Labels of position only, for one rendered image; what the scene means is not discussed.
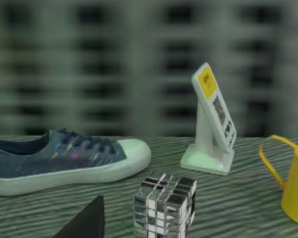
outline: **shoelace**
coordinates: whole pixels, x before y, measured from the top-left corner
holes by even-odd
[[[116,150],[112,144],[112,141],[110,141],[109,139],[85,136],[85,135],[78,134],[76,132],[69,132],[65,128],[58,130],[58,132],[65,134],[65,137],[63,139],[64,144],[68,144],[69,141],[73,138],[75,139],[75,142],[73,144],[74,147],[79,147],[84,141],[88,141],[89,143],[86,146],[87,150],[92,149],[95,144],[99,144],[99,147],[98,147],[99,152],[104,152],[106,146],[108,146],[110,149],[110,153],[112,154],[116,153]]]

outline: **rubik's cube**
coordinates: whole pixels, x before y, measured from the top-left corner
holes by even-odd
[[[134,195],[135,235],[185,238],[195,217],[197,182],[152,172]]]

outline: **blue sneaker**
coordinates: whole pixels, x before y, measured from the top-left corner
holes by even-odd
[[[148,145],[137,139],[113,141],[62,129],[31,141],[0,140],[0,195],[118,181],[142,171],[150,161]]]

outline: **yellow cup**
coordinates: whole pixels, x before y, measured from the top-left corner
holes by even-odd
[[[280,140],[294,148],[294,157],[291,164],[290,171],[288,173],[287,183],[284,182],[279,173],[274,169],[274,167],[269,163],[269,161],[265,158],[263,154],[263,144],[265,140],[272,138],[276,140]],[[277,183],[282,188],[283,197],[281,202],[281,207],[283,211],[295,222],[298,223],[298,145],[292,143],[291,141],[277,136],[272,135],[266,138],[261,145],[259,146],[259,156],[262,159],[265,166],[269,169],[269,171],[274,176]]]

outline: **striped tabletop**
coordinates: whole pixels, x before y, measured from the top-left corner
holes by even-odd
[[[0,136],[0,139],[24,137]],[[179,161],[191,138],[141,138],[152,163],[140,174],[111,184],[68,185],[18,197],[0,197],[0,238],[51,238],[97,195],[104,195],[106,238],[133,235],[132,203],[150,170],[197,179],[196,218],[188,238],[298,238],[298,225],[281,210],[281,190],[258,154],[260,138],[237,139],[231,173],[216,176],[184,170]],[[284,178],[292,149],[268,141],[266,156]]]

